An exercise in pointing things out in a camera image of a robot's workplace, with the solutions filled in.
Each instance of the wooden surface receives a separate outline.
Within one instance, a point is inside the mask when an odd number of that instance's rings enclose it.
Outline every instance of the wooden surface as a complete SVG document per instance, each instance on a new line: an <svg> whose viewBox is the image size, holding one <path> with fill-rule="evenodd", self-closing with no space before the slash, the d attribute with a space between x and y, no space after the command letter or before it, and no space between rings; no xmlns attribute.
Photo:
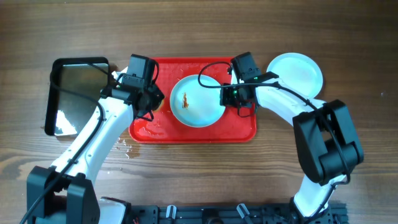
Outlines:
<svg viewBox="0 0 398 224"><path fill-rule="evenodd" d="M284 52L319 64L318 98L348 105L365 153L333 200L347 203L351 223L398 222L396 2L40 2L0 5L0 223L19 222L28 173L48 167L73 140L43 130L55 59L103 55L124 68L132 53L246 51L262 69ZM127 130L121 139L127 146L116 144L99 172L98 197L135 205L288 202L303 177L292 128L267 110L259 110L256 137L245 144L140 145Z"/></svg>

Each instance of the empty white plate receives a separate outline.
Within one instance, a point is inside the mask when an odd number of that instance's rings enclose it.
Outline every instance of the empty white plate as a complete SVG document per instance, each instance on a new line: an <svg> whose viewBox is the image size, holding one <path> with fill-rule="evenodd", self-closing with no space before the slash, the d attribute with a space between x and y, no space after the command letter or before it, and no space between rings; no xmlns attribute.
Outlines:
<svg viewBox="0 0 398 224"><path fill-rule="evenodd" d="M293 90L314 98L322 89L323 77L319 66L309 57L298 53L282 54L268 65Z"/></svg>
<svg viewBox="0 0 398 224"><path fill-rule="evenodd" d="M201 75L200 81L204 85L220 85L214 78L206 75ZM181 123L194 128L215 123L225 110L225 106L220 105L220 89L200 86L198 75L185 77L173 87L170 107Z"/></svg>

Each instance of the plate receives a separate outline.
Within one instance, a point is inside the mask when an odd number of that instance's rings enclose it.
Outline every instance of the plate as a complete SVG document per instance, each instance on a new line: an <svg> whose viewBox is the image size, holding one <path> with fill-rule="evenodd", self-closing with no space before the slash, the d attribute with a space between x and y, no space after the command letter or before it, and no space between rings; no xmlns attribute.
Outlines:
<svg viewBox="0 0 398 224"><path fill-rule="evenodd" d="M323 77L319 66L309 57L299 53L282 54L268 65L289 87L309 97L316 97L322 89Z"/></svg>
<svg viewBox="0 0 398 224"><path fill-rule="evenodd" d="M220 85L206 75L201 75L200 81L209 86ZM173 87L170 108L181 123L194 128L214 124L225 111L225 106L220 105L220 89L200 86L198 75L185 77Z"/></svg>

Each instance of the wood grain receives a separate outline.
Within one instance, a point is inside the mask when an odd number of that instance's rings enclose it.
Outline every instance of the wood grain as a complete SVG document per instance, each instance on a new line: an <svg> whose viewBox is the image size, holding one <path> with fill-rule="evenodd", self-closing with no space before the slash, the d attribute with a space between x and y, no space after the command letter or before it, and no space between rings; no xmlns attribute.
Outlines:
<svg viewBox="0 0 398 224"><path fill-rule="evenodd" d="M16 2L0 5L1 223L19 222L26 211L33 166L49 166L73 140L41 128L55 59L103 55L124 68L132 53L246 51L262 69L284 52L319 64L319 98L348 105L365 153L333 200L347 203L351 223L397 223L396 1ZM303 176L292 128L267 110L259 111L258 126L245 144L140 145L125 131L127 146L115 144L96 194L136 205L287 202Z"/></svg>

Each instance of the red cutting board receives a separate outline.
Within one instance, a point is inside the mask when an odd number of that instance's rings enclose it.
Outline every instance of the red cutting board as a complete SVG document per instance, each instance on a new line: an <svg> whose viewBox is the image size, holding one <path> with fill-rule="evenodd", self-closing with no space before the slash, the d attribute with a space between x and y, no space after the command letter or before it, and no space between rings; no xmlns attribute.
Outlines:
<svg viewBox="0 0 398 224"><path fill-rule="evenodd" d="M163 105L154 113L152 122L135 120L129 127L130 136L139 143L148 144L186 144L214 142L246 142L257 132L256 115L241 118L237 109L226 107L222 117L214 124L204 128L193 128L182 124L170 109L170 94L179 80L189 75L197 75L211 62L229 62L231 57L222 58L155 58L160 71L156 84L165 95ZM214 65L203 74L213 77L220 85L231 83L227 65ZM241 115L250 114L253 109L241 109Z"/></svg>

